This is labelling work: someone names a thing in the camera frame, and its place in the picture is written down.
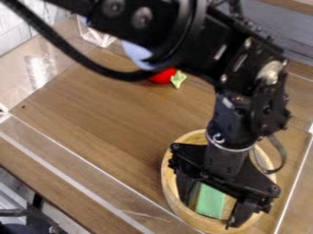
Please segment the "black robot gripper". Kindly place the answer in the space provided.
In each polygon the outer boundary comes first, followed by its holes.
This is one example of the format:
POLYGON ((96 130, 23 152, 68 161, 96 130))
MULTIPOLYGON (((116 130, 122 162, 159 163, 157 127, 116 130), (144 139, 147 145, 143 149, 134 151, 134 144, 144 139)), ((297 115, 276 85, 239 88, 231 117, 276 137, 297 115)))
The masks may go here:
POLYGON ((268 169, 260 159, 254 165, 249 156, 256 154, 254 147, 231 152, 213 143, 173 143, 170 152, 169 167, 177 175, 178 197, 187 207, 195 206, 201 184, 205 184, 235 199, 226 229, 239 228, 254 213, 270 211, 281 188, 269 175, 280 171, 281 166, 268 169))

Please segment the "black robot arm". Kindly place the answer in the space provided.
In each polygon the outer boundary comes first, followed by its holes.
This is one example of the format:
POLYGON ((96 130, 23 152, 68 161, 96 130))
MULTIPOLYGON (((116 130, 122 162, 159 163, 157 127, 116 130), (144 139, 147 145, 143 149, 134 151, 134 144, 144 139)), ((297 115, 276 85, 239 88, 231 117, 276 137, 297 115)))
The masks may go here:
POLYGON ((214 187, 235 200, 227 227, 242 227, 253 215, 270 211, 281 193, 270 170, 250 160, 258 140, 272 138, 292 117, 281 47, 249 25, 239 0, 227 0, 227 13, 210 0, 48 1, 84 17, 88 27, 120 39, 139 67, 131 73, 107 69, 56 38, 60 50, 88 69, 135 80, 177 67, 214 86, 207 142, 171 144, 169 166, 178 177, 181 201, 190 200, 195 185, 214 187))

